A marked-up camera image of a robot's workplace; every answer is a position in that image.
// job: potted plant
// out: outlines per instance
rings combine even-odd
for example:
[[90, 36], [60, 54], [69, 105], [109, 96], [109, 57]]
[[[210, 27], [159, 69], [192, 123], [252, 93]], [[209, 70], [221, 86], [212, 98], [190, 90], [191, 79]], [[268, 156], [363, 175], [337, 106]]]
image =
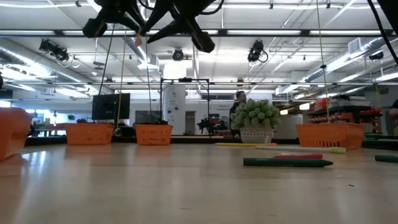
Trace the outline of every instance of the potted plant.
[[232, 114], [231, 126], [241, 131], [243, 143], [270, 143], [273, 129], [280, 124], [279, 110], [268, 100], [250, 99], [236, 108]]
[[72, 114], [68, 115], [68, 120], [69, 121], [74, 121], [76, 119], [76, 117]]

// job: green plant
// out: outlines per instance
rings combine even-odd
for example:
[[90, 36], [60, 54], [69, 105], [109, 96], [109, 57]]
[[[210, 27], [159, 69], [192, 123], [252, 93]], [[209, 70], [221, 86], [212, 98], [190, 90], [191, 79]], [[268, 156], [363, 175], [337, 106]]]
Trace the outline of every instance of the green plant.
[[69, 121], [74, 121], [76, 119], [76, 117], [72, 114], [68, 115], [68, 120]]
[[275, 129], [281, 120], [279, 110], [269, 104], [268, 100], [254, 101], [250, 99], [245, 105], [236, 108], [232, 114], [232, 128], [239, 129], [248, 126], [264, 126]]

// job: wooden table surface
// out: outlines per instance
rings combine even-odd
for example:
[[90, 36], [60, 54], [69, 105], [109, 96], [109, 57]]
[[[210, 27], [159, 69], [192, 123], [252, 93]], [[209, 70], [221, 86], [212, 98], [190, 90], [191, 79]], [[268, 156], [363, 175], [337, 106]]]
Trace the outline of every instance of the wooden table surface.
[[278, 151], [207, 144], [40, 146], [0, 162], [0, 223], [316, 223], [398, 220], [398, 164], [363, 149], [326, 168], [243, 167]]

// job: ceiling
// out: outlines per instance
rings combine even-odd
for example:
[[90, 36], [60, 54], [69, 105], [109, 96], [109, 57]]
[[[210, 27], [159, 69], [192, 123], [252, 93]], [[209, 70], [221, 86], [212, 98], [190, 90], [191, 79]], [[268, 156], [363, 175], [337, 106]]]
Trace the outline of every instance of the ceiling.
[[[74, 1], [68, 0], [0, 0], [0, 30], [81, 30], [87, 20], [96, 17], [96, 10], [90, 5], [92, 1], [80, 1], [83, 7], [53, 7], [53, 8], [23, 8], [23, 7], [4, 7], [5, 4], [19, 6], [49, 6], [74, 4]], [[315, 0], [274, 0], [274, 8], [269, 9], [269, 0], [226, 0], [224, 8], [212, 16], [198, 16], [197, 21], [202, 29], [318, 29], [318, 17], [316, 9], [303, 9], [306, 6], [315, 6]], [[330, 2], [332, 7], [325, 8], [325, 4]], [[368, 8], [366, 0], [339, 0], [322, 1], [320, 0], [320, 26], [322, 29], [355, 29], [355, 30], [378, 30], [376, 21], [371, 10]], [[391, 29], [384, 13], [380, 8], [377, 9], [382, 24], [385, 29]], [[172, 21], [170, 15], [166, 15], [154, 27], [161, 29]], [[56, 60], [49, 55], [42, 55], [39, 45], [42, 39], [48, 39], [52, 42], [67, 48], [68, 53], [80, 61], [80, 66], [76, 60], [71, 65], [70, 62], [62, 63], [62, 68], [57, 65]], [[239, 77], [244, 78], [245, 82], [299, 82], [303, 77], [309, 75], [310, 71], [318, 69], [322, 64], [320, 39], [314, 37], [212, 37], [216, 44], [214, 51], [210, 54], [200, 52], [197, 59], [198, 78], [209, 78], [213, 82], [235, 82]], [[355, 37], [322, 37], [323, 58], [326, 62], [333, 61], [344, 55], [348, 50], [348, 43]], [[269, 60], [263, 64], [251, 66], [248, 64], [247, 57], [249, 48], [256, 40], [262, 40], [269, 54]], [[73, 77], [82, 82], [100, 82], [102, 79], [102, 70], [96, 71], [93, 65], [94, 61], [106, 62], [106, 53], [108, 51], [111, 38], [102, 37], [98, 39], [96, 48], [95, 39], [86, 37], [31, 37], [20, 35], [3, 36], [0, 39], [0, 46], [8, 45], [15, 52], [21, 52], [21, 49], [28, 50], [32, 58], [38, 58], [37, 63], [46, 64], [52, 70], [62, 68], [63, 73], [72, 73]], [[160, 66], [172, 62], [170, 52], [175, 48], [181, 48], [185, 55], [192, 58], [193, 44], [189, 37], [167, 37], [151, 44], [142, 44], [143, 51], [150, 55], [157, 55], [160, 60]], [[126, 47], [126, 53], [123, 54], [124, 41], [120, 37], [113, 38], [110, 48], [110, 55], [107, 63], [105, 77], [111, 77], [119, 82], [122, 74], [122, 64], [124, 60], [124, 81], [125, 82], [147, 82], [147, 71], [139, 70], [140, 61], [129, 47]], [[392, 60], [389, 52], [384, 51], [383, 60], [366, 61], [363, 58], [357, 58], [347, 66], [335, 70], [326, 76], [328, 82], [337, 82], [344, 77], [354, 73], [361, 72], [369, 67], [377, 67], [382, 63]], [[187, 66], [188, 77], [194, 77], [192, 60], [184, 60]], [[150, 81], [158, 82], [160, 72], [150, 72]], [[278, 85], [258, 85], [257, 90], [275, 90]], [[106, 86], [105, 90], [117, 90], [117, 86]], [[124, 85], [124, 89], [145, 89], [147, 85]], [[212, 89], [232, 89], [233, 86], [213, 86]], [[300, 94], [302, 88], [295, 90], [294, 93]]]

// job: red crayon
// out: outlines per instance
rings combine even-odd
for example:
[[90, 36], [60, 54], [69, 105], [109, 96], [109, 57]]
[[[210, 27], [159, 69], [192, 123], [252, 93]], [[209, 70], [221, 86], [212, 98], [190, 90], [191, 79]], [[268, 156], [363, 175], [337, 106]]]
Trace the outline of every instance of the red crayon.
[[307, 154], [307, 155], [282, 155], [274, 156], [273, 159], [322, 159], [322, 154]]

